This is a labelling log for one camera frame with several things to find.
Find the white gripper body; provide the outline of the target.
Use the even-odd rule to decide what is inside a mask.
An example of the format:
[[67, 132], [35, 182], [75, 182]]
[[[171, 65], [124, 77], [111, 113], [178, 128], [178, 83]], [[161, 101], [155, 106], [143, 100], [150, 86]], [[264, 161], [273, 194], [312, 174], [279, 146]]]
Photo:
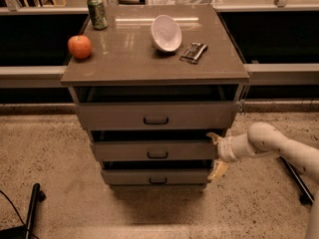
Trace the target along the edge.
[[232, 136], [220, 137], [217, 140], [217, 154], [224, 162], [236, 162], [239, 160], [232, 149]]

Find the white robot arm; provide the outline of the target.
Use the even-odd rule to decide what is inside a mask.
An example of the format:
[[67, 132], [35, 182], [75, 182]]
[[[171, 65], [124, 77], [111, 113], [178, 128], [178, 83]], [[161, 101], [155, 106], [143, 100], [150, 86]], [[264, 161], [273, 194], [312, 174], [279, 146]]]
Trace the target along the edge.
[[220, 178], [232, 163], [242, 159], [279, 156], [319, 184], [319, 149], [289, 138], [272, 124], [260, 121], [240, 135], [208, 132], [206, 136], [212, 140], [216, 154], [209, 181]]

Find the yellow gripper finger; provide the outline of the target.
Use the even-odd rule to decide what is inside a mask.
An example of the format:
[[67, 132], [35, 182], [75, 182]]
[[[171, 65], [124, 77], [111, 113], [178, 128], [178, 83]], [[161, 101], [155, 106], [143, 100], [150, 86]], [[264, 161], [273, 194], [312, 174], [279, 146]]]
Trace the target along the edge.
[[213, 162], [213, 166], [208, 170], [207, 180], [209, 182], [220, 178], [228, 169], [229, 163], [220, 159]]
[[218, 143], [222, 140], [222, 137], [214, 132], [208, 132], [206, 136], [211, 138], [214, 145], [218, 145]]

